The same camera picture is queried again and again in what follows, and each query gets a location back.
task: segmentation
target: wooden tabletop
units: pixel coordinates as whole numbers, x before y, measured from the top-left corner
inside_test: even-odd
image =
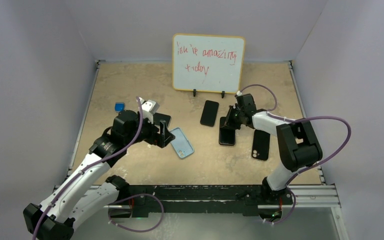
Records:
[[[274,114],[292,119],[302,118],[293,80],[286,63],[244,63],[240,87],[263,84],[277,96]],[[257,108],[274,105],[271,94],[261,87],[244,91],[251,93]],[[233,94],[223,99],[219,93],[177,91],[172,86],[171,63],[102,63],[93,89],[84,127],[78,144],[73,168],[76,169],[95,139],[112,126],[117,113],[116,102],[125,109],[137,111],[136,96],[159,103],[159,113],[172,117],[169,129],[181,128],[195,152],[180,159],[171,145],[159,148],[146,142],[136,143],[127,155],[104,174],[95,184],[108,176],[119,175],[134,185],[241,185],[261,184],[280,163],[277,138],[270,137],[269,159],[251,157],[254,130],[243,126],[236,130],[235,146],[219,145],[219,118],[226,116],[229,105],[235,103]],[[216,124],[200,124],[206,100],[219,103]],[[316,169],[300,174],[292,184],[320,184]]]

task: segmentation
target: whiteboard frame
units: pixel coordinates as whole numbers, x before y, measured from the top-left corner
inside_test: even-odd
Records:
[[[240,62],[240,73],[239,73],[239,83],[237,85],[237,90],[235,92],[224,92],[225,94],[236,94],[237,91],[239,91],[241,87],[241,80],[242,80],[242,69],[244,67],[244,58],[245,58],[245,45],[247,45],[247,41],[243,36],[228,36],[228,35],[212,35],[212,34],[194,34],[194,33],[176,33],[173,35],[172,39],[172,51],[171,51],[171,85],[173,86],[174,90],[177,91],[189,91],[193,92],[193,89],[180,89],[175,88],[175,37],[177,35],[183,35],[183,36],[200,36],[200,37],[218,37],[218,38],[232,38],[232,39],[242,39],[243,40],[243,52],[242,52],[242,61]],[[197,93],[216,93],[220,94],[222,91],[207,91],[207,90],[200,90],[196,91]]]

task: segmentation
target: white wall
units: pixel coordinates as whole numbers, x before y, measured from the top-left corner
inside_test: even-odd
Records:
[[[308,116],[351,124],[348,146],[323,167],[352,240],[384,240],[384,1],[329,0],[294,66]],[[325,156],[345,128],[320,122]]]
[[[327,0],[66,0],[96,59],[172,59],[176,33],[246,38],[245,59],[294,59]]]
[[[94,59],[63,0],[0,0],[0,239],[64,179]]]

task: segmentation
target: robotic arm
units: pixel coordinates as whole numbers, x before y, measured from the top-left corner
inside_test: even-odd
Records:
[[[148,144],[164,148],[175,139],[175,136],[169,132],[165,121],[159,123],[159,128],[155,126],[154,114],[159,108],[158,103],[153,100],[139,99],[143,121],[138,138],[134,143],[145,141]],[[50,210],[41,222],[37,238],[40,240],[70,239],[74,231],[96,211],[107,204],[128,197],[126,194],[128,194],[129,184],[116,175],[108,177],[105,183],[96,190],[88,190],[99,177],[126,155],[127,151],[124,151],[107,161],[94,164],[119,152],[134,139],[139,128],[139,117],[138,112],[121,111],[115,117],[113,125],[108,127],[102,136],[94,141],[89,153],[73,174],[39,205],[30,203],[24,209],[24,220],[30,233],[34,233],[39,218],[50,206]],[[92,167],[84,170],[86,166],[91,164],[93,164]],[[55,202],[52,202],[63,189],[65,189],[64,193]]]
[[[257,109],[251,94],[240,91],[235,105],[229,106],[223,128],[241,129],[241,125],[267,132],[277,137],[281,163],[262,181],[264,198],[277,198],[285,193],[288,181],[300,169],[310,167],[322,159],[323,153],[309,121],[295,123],[291,119]]]

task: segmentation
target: gray floor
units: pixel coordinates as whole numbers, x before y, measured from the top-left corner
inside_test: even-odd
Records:
[[[126,227],[143,230],[152,227],[160,217],[124,219]],[[330,208],[298,208],[290,219],[270,226],[259,217],[241,214],[169,213],[161,225],[151,232],[129,232],[108,224],[107,209],[102,209],[85,221],[72,240],[338,240]]]

